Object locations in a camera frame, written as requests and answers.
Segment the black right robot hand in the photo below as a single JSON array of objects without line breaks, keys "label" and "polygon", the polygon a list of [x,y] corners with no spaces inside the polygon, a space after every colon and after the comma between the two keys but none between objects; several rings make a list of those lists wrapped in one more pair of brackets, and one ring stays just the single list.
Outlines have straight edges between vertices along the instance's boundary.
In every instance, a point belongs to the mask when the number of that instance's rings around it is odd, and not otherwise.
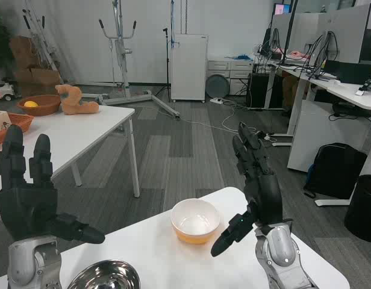
[{"label": "black right robot hand", "polygon": [[239,174],[245,177],[244,195],[248,204],[246,211],[236,214],[213,244],[213,257],[226,251],[233,242],[241,242],[253,230],[253,225],[269,228],[283,221],[278,178],[269,166],[266,149],[258,135],[240,122],[232,146]]}]

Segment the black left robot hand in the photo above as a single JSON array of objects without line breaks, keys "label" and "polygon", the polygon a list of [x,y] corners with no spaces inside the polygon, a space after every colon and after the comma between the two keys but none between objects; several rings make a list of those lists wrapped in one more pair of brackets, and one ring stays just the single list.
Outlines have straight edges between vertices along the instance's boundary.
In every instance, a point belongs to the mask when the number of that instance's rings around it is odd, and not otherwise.
[{"label": "black left robot hand", "polygon": [[29,160],[23,152],[23,132],[11,125],[0,151],[0,216],[13,239],[51,235],[67,241],[103,243],[101,231],[79,222],[76,216],[57,214],[58,191],[51,180],[49,137],[38,136]]}]

